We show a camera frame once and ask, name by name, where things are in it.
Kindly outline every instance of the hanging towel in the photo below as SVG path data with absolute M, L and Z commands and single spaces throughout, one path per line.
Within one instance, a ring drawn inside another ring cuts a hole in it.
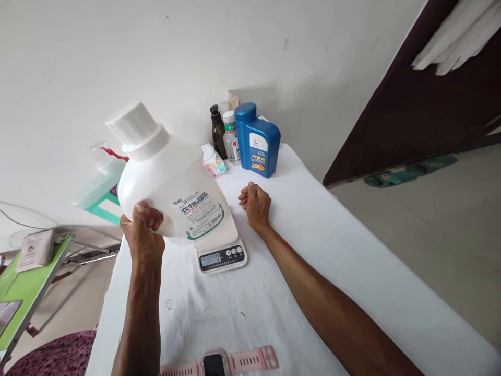
M 421 71 L 438 64 L 437 75 L 476 56 L 501 27 L 501 0 L 460 0 L 412 66 Z

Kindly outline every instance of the blue oil bottle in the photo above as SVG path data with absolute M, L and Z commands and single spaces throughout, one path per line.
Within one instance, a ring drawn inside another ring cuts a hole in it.
M 256 104 L 249 102 L 235 109 L 236 131 L 242 167 L 269 178 L 277 168 L 280 130 L 257 118 Z

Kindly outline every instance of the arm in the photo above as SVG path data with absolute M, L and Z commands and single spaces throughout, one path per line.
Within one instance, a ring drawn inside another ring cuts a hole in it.
M 350 375 L 421 375 L 364 310 L 304 261 L 273 229 L 268 220 L 271 199 L 266 192 L 249 183 L 239 199 L 305 317 Z
M 122 216 L 120 227 L 130 247 L 130 277 L 124 329 L 113 363 L 113 376 L 150 375 L 160 372 L 160 323 L 158 301 L 163 237 L 153 234 L 163 221 L 162 214 L 139 202 L 134 221 Z

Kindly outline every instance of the blue bottle cap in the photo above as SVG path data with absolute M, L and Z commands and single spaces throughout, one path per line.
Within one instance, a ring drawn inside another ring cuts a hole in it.
M 252 102 L 239 105 L 235 109 L 235 121 L 246 122 L 256 118 L 256 104 Z

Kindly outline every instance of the green slipper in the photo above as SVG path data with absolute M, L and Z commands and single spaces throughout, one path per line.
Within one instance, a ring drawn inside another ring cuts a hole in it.
M 407 166 L 408 172 L 413 172 L 417 176 L 424 176 L 435 172 L 443 167 L 453 165 L 458 160 L 453 156 L 440 156 L 435 158 L 424 159 Z
M 374 188 L 388 188 L 395 185 L 400 185 L 404 183 L 409 183 L 418 178 L 418 176 L 409 171 L 402 171 L 397 173 L 392 173 L 386 171 L 380 175 L 374 175 L 370 178 L 364 179 L 365 183 Z

